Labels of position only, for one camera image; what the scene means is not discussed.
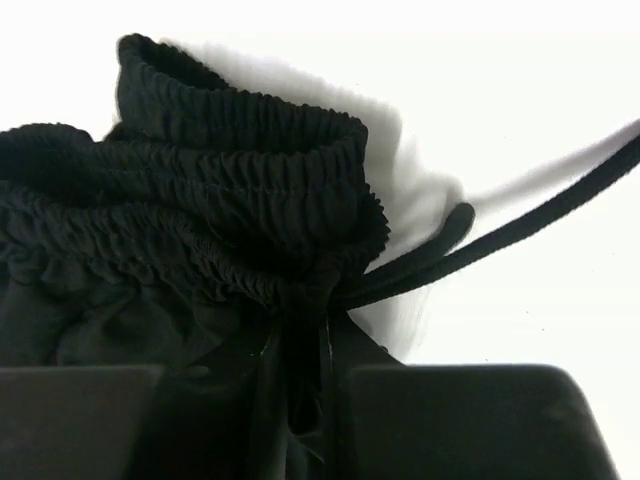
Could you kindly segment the black trousers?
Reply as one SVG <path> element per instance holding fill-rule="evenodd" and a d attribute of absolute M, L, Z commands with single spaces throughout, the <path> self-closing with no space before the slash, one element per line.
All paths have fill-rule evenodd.
<path fill-rule="evenodd" d="M 324 324 L 438 281 L 565 217 L 639 161 L 630 140 L 465 242 L 474 207 L 381 267 L 389 239 L 356 117 L 229 85 L 173 45 L 118 43 L 120 119 L 1 135 L 1 475 L 191 479 L 208 397 L 189 366 L 281 328 L 283 479 L 328 479 Z M 403 479 L 610 479 L 585 400 L 548 367 L 408 367 Z"/>

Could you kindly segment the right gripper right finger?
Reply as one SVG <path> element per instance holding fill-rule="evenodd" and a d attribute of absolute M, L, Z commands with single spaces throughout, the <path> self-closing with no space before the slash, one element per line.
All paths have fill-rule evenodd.
<path fill-rule="evenodd" d="M 324 324 L 324 446 L 328 479 L 403 479 L 412 458 L 411 370 L 348 314 Z"/>

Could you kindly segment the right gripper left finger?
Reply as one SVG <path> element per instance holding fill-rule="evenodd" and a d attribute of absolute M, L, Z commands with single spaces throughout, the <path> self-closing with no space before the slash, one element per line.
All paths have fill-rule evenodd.
<path fill-rule="evenodd" d="M 283 479 L 288 441 L 281 328 L 251 322 L 189 366 L 208 397 L 194 427 L 191 479 Z"/>

